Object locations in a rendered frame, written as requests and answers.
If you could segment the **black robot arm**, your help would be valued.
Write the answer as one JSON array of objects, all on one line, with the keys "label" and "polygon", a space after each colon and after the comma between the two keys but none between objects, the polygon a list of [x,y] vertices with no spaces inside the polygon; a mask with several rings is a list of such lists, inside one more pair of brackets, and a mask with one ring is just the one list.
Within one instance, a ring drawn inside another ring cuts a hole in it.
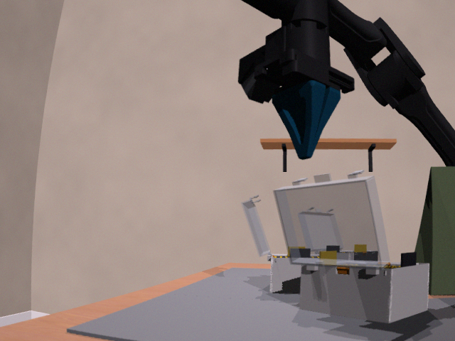
[{"label": "black robot arm", "polygon": [[[339,42],[367,90],[382,106],[388,104],[411,121],[446,166],[455,166],[455,130],[427,92],[420,64],[393,30],[379,18],[374,22],[357,16],[338,0],[241,0],[274,19],[282,27],[266,36],[265,45],[240,59],[238,83],[248,99],[263,104],[280,88],[262,78],[255,79],[255,66],[286,50],[287,27],[301,21],[327,28]],[[391,53],[377,66],[372,61],[386,47]],[[393,52],[394,51],[394,52]],[[411,68],[411,69],[410,69]]]}]

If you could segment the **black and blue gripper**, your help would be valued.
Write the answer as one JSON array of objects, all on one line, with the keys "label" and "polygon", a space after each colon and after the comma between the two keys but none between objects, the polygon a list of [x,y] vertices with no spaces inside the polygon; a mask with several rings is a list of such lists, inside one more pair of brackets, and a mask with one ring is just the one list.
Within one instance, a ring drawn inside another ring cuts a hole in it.
[{"label": "black and blue gripper", "polygon": [[305,160],[313,156],[341,92],[352,92],[355,83],[353,77],[331,67],[327,28],[317,29],[313,21],[286,27],[286,50],[255,66],[255,79],[282,86],[272,91],[272,104],[298,158]]}]

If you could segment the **grey flat mat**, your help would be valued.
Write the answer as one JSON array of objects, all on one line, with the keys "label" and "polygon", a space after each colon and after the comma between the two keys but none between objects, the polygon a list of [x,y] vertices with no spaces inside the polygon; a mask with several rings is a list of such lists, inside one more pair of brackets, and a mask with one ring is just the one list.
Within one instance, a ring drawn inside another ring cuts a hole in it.
[{"label": "grey flat mat", "polygon": [[299,309],[271,269],[231,268],[67,332],[113,341],[455,341],[455,298],[392,323]]}]

